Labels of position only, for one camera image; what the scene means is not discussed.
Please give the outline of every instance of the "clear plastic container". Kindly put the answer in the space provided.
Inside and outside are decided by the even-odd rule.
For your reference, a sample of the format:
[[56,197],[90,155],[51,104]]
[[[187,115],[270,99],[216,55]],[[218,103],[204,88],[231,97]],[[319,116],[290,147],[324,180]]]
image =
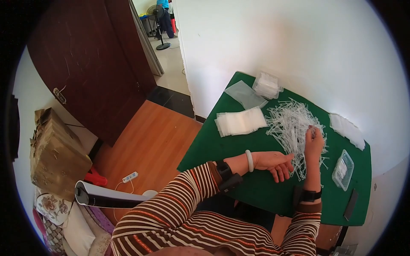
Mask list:
[[278,85],[278,78],[264,71],[258,74],[252,89],[255,90],[257,95],[268,100],[277,99],[279,93],[283,92],[283,87]]
[[350,179],[352,178],[355,164],[346,150],[342,151],[342,155],[337,160],[335,170],[332,173],[332,180],[339,188],[344,191],[349,187]]

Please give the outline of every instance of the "woman's left hand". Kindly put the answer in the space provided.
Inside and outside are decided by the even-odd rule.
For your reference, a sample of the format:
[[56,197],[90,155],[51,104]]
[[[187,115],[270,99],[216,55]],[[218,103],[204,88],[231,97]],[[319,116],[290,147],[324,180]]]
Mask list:
[[278,151],[252,152],[253,166],[258,170],[269,170],[275,182],[289,179],[289,172],[293,172],[290,161],[294,154],[284,155]]

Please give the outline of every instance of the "woman's right hand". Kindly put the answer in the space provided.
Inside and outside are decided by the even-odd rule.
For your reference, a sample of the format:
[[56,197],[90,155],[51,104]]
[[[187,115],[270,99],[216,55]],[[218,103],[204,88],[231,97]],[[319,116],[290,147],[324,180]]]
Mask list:
[[307,164],[319,164],[324,145],[325,141],[320,130],[315,126],[309,125],[306,131],[305,143],[305,160]]

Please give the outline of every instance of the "floral pillow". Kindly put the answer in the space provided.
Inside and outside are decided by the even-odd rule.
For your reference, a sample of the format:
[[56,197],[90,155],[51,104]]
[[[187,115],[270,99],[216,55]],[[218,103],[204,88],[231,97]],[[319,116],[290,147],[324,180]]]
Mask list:
[[36,210],[49,221],[60,226],[67,219],[72,204],[72,202],[45,193],[37,197]]

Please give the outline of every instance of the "standing fan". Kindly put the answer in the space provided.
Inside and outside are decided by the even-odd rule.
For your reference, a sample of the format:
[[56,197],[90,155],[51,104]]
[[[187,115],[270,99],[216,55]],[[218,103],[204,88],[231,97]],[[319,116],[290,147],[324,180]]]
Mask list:
[[157,50],[164,50],[171,46],[170,43],[164,43],[162,40],[161,27],[159,25],[159,19],[165,14],[165,9],[161,5],[153,5],[147,10],[147,16],[150,20],[155,20],[157,23],[157,29],[159,29],[159,38],[161,39],[161,45],[157,46]]

